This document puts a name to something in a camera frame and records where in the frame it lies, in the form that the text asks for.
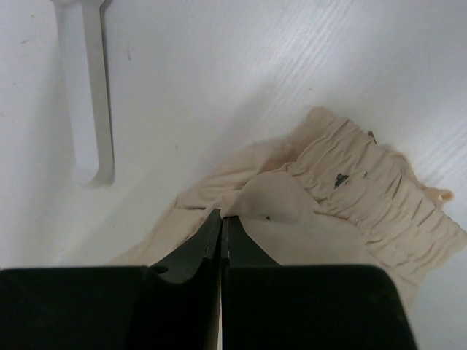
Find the beige fabric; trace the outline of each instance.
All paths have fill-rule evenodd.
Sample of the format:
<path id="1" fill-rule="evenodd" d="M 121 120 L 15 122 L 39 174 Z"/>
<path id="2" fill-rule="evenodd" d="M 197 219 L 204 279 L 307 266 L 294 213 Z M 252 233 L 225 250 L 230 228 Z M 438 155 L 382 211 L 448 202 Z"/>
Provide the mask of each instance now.
<path id="1" fill-rule="evenodd" d="M 335 188 L 339 174 L 348 178 Z M 444 193 L 420 184 L 403 155 L 316 109 L 287 138 L 237 153 L 179 195 L 153 234 L 113 263 L 159 261 L 221 208 L 279 263 L 373 263 L 409 305 L 426 273 L 467 242 L 441 211 L 452 199 Z"/>

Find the gathered fabric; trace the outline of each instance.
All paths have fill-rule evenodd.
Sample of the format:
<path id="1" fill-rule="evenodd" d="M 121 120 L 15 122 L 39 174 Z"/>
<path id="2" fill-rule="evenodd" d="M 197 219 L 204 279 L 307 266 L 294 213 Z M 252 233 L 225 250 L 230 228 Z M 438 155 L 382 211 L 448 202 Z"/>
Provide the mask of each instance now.
<path id="1" fill-rule="evenodd" d="M 467 243 L 442 211 L 453 198 L 421 184 L 405 155 L 352 121 L 313 109 L 288 136 L 237 152 L 180 194 L 151 235 L 112 264 L 156 263 L 219 208 L 282 265 L 383 268 L 409 306 L 427 273 Z"/>

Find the black stain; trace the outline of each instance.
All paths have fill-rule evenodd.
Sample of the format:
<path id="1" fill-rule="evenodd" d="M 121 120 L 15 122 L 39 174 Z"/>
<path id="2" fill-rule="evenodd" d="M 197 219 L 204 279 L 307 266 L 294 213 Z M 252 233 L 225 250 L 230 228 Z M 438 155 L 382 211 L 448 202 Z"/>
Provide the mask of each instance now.
<path id="1" fill-rule="evenodd" d="M 337 187 L 339 187 L 342 184 L 342 182 L 344 182 L 348 178 L 348 175 L 342 175 L 341 173 L 338 173 L 336 177 L 336 183 L 334 184 L 334 188 L 336 189 Z"/>

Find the white surface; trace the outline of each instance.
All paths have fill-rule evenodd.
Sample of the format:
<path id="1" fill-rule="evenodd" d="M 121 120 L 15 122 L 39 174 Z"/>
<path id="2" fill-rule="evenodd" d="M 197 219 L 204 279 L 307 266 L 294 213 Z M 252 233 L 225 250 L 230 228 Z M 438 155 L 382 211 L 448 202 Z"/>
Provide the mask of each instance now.
<path id="1" fill-rule="evenodd" d="M 104 0 L 53 3 L 72 124 L 74 178 L 101 186 L 112 182 L 114 168 L 101 30 Z"/>
<path id="2" fill-rule="evenodd" d="M 87 190 L 71 178 L 53 6 L 3 0 L 0 265 L 108 260 L 224 157 L 320 104 L 452 189 L 447 212 L 467 228 L 466 13 L 462 0 L 113 0 L 115 183 Z M 423 285 L 421 350 L 467 349 L 466 269 L 464 251 Z"/>

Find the white handle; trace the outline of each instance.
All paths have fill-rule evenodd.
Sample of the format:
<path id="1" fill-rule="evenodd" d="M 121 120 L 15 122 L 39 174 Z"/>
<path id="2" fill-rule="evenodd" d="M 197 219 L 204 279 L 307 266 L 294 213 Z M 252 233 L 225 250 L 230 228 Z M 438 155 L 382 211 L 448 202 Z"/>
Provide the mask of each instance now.
<path id="1" fill-rule="evenodd" d="M 99 186 L 113 172 L 112 135 L 102 46 L 104 0 L 54 0 L 72 120 L 74 178 Z"/>

